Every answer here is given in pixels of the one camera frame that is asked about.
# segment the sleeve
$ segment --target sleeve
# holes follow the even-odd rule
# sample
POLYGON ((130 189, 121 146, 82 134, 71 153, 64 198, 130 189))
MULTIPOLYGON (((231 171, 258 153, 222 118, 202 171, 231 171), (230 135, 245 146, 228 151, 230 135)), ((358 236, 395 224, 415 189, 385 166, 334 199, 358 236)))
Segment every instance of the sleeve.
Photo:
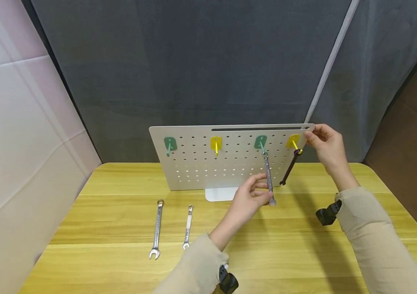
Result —
POLYGON ((362 187, 336 195, 337 218, 353 246, 370 293, 417 293, 417 264, 397 236, 390 217, 362 187))
POLYGON ((228 255, 213 244, 209 235, 200 235, 153 294, 212 294, 220 283, 218 270, 227 262, 228 255))

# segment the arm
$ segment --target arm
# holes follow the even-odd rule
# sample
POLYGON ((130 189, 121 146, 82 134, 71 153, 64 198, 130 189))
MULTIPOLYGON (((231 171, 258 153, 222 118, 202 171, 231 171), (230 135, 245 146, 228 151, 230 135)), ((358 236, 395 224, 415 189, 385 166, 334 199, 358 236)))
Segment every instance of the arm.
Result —
POLYGON ((337 214, 370 293, 417 293, 417 265, 372 192, 348 167, 342 136, 327 125, 305 134, 334 180, 342 206, 337 214))
POLYGON ((265 174, 256 174, 241 185, 231 202, 228 212, 210 235, 203 234, 194 241, 181 257, 180 262, 156 288, 153 294, 211 294, 219 281, 218 270, 228 262, 225 249, 236 232, 254 216, 256 211, 272 197, 265 174))

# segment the wood grain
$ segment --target wood grain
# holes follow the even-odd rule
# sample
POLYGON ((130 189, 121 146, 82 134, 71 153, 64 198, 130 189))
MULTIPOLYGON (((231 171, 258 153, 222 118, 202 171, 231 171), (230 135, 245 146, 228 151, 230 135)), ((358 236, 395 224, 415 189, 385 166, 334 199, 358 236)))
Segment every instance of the wood grain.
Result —
MULTIPOLYGON (((373 170, 350 166, 390 214, 417 262, 417 223, 373 170)), ((236 293, 367 293, 339 223, 323 227, 315 217, 336 192, 321 164, 295 165, 287 185, 274 189, 277 207, 262 207, 225 250, 240 282, 236 293)), ((230 205, 206 201, 202 190, 169 191, 156 163, 101 165, 20 293, 151 293, 183 253, 189 204, 194 205, 190 241, 210 232, 230 205), (161 255, 154 261, 148 256, 160 198, 165 201, 161 255)))

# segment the gray curtain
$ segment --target gray curtain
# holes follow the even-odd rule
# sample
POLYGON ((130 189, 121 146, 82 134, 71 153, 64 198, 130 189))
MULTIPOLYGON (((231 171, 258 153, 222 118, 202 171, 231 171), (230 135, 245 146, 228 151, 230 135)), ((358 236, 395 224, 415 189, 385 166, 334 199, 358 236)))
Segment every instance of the gray curtain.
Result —
MULTIPOLYGON (((31 2, 103 162, 158 161, 149 126, 303 123, 350 5, 31 2)), ((361 1, 311 123, 362 161, 416 61, 417 1, 361 1)))

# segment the combination wrench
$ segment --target combination wrench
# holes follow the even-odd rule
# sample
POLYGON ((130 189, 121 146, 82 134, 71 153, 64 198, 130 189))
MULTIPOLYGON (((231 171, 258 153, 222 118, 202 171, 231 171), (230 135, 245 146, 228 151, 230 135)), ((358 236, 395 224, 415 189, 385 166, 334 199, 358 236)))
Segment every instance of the combination wrench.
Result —
POLYGON ((187 214, 187 223, 186 223, 186 238, 184 239, 184 243, 182 244, 182 248, 186 250, 189 247, 189 231, 191 230, 191 222, 192 222, 192 210, 194 209, 194 205, 189 205, 189 214, 187 214))
POLYGON ((150 250, 149 259, 155 254, 155 260, 160 256, 160 250, 158 249, 158 242, 160 240, 160 226, 161 226, 161 213, 163 211, 164 201, 162 199, 158 200, 158 214, 156 214, 156 225, 155 225, 155 238, 153 239, 153 248, 150 250))
MULTIPOLYGON (((274 193, 274 189, 272 186, 272 179, 271 179, 271 169, 268 166, 268 154, 266 151, 264 151, 262 153, 262 156, 264 156, 264 167, 266 170, 266 176, 267 176, 267 187, 268 190, 271 191, 272 193, 274 193)), ((277 205, 277 201, 275 201, 274 199, 274 194, 272 195, 271 199, 268 202, 269 206, 276 206, 277 205)))

